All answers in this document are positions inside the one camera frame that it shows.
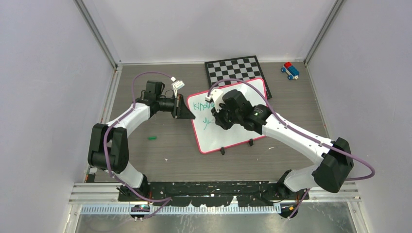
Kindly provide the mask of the red-framed whiteboard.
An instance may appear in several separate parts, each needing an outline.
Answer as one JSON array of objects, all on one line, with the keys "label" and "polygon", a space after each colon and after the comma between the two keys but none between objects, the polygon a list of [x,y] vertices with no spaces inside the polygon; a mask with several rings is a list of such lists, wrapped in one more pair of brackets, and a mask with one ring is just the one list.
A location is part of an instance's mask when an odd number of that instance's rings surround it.
[{"label": "red-framed whiteboard", "polygon": [[[260,93],[266,94],[265,81],[262,78],[255,78],[246,82],[254,86]],[[255,90],[243,83],[232,84],[220,87],[219,89],[222,90],[223,93],[231,90],[240,91],[246,99],[250,101],[252,106],[258,104],[266,105],[265,101]],[[193,94],[187,98],[187,106],[196,117],[192,120],[192,125],[200,153],[207,154],[219,151],[221,148],[247,143],[250,139],[264,137],[256,132],[247,131],[239,124],[233,125],[228,130],[224,130],[216,125],[215,118],[211,113],[214,103],[205,101],[207,92],[208,91],[204,91]]]}]

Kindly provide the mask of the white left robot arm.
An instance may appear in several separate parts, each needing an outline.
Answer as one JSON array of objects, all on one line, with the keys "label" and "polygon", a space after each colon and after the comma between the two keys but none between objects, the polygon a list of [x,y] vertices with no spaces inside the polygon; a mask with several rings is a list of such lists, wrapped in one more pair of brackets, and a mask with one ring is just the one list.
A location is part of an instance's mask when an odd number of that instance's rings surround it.
[{"label": "white left robot arm", "polygon": [[164,83],[148,81],[140,98],[119,117],[107,124],[93,126],[87,161],[90,166],[106,171],[128,184],[130,194],[138,201],[145,200],[149,188],[147,178],[129,162],[128,137],[143,122],[157,112],[169,112],[175,119],[195,119],[183,95],[177,91],[184,86],[182,80],[172,82],[173,95],[163,95]]}]

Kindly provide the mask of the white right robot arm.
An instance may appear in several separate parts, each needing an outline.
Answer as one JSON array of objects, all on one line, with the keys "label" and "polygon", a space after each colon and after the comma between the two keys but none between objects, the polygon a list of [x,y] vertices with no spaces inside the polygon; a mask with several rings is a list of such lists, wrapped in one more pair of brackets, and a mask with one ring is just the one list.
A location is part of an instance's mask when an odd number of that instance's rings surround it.
[{"label": "white right robot arm", "polygon": [[211,112],[215,123],[229,130],[239,124],[247,131],[274,138],[309,158],[313,165],[287,170],[275,184],[278,195],[290,199],[305,188],[320,187],[331,193],[339,192],[354,166],[349,143],[338,138],[333,141],[304,130],[272,113],[264,104],[253,106],[238,90],[223,92],[214,89],[205,100],[214,103]]}]

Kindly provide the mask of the black and white chessboard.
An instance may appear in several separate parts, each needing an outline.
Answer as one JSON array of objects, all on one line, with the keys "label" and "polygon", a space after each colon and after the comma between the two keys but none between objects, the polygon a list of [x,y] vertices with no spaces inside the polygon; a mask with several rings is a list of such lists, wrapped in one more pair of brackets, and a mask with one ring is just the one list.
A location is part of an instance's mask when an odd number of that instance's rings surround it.
[{"label": "black and white chessboard", "polygon": [[236,82],[231,81],[231,79],[249,81],[255,78],[261,78],[265,84],[266,98],[272,98],[272,93],[264,77],[258,58],[255,55],[208,61],[205,62],[204,65],[210,87],[216,82],[219,82],[219,84],[216,85],[217,87],[236,84]]}]

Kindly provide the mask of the toy brick car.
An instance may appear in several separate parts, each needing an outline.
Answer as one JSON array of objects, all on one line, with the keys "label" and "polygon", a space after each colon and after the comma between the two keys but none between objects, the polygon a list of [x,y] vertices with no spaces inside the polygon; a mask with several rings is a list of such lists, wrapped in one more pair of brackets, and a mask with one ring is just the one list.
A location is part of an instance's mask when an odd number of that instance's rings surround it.
[{"label": "toy brick car", "polygon": [[281,68],[281,72],[287,74],[288,80],[299,79],[300,73],[291,62],[284,63],[284,65]]}]

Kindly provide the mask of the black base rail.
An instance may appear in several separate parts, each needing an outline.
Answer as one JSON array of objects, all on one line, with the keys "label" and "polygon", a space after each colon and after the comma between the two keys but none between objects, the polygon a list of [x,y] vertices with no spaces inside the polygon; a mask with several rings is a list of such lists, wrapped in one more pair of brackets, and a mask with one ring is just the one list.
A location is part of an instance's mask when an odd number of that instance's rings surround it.
[{"label": "black base rail", "polygon": [[124,185],[117,190],[119,201],[140,201],[143,196],[155,200],[154,206],[158,207],[226,207],[233,201],[239,207],[265,207],[284,200],[296,204],[309,198],[304,189],[286,191],[269,181],[150,182],[138,188],[136,194]]}]

